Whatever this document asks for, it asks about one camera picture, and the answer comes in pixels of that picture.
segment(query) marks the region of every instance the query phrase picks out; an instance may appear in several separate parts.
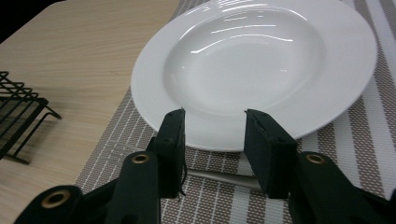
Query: plate bowl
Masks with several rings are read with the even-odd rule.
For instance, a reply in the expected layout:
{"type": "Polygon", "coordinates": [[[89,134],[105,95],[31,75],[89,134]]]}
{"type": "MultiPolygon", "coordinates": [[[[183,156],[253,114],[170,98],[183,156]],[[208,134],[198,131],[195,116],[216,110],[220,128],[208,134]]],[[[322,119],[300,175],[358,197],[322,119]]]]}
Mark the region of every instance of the plate bowl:
{"type": "Polygon", "coordinates": [[[184,107],[188,146],[240,151],[246,109],[302,137],[356,101],[375,59],[370,27],[341,2],[210,1],[151,38],[136,61],[132,94],[154,130],[184,107]]]}

